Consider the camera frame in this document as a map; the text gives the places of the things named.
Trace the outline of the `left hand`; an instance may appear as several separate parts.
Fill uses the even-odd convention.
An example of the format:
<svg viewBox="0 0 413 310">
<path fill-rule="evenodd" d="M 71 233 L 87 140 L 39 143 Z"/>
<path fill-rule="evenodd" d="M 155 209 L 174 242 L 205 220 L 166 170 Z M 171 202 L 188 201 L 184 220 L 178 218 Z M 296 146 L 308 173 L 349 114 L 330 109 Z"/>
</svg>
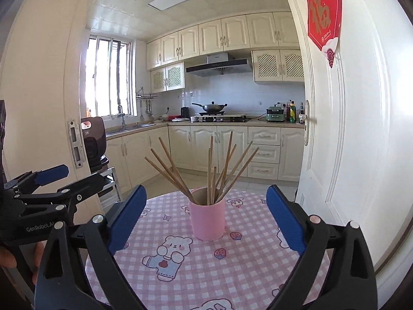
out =
<svg viewBox="0 0 413 310">
<path fill-rule="evenodd" d="M 41 265 L 41 259 L 44 253 L 44 243 L 37 242 L 36 245 L 30 250 L 25 251 L 24 253 L 21 250 L 16 250 L 15 254 L 18 255 L 18 258 L 9 251 L 4 246 L 1 246 L 1 266 L 12 269 L 17 268 L 20 263 L 27 264 L 27 261 L 30 261 L 33 264 L 32 269 L 32 283 L 35 285 L 38 278 L 38 271 Z"/>
</svg>

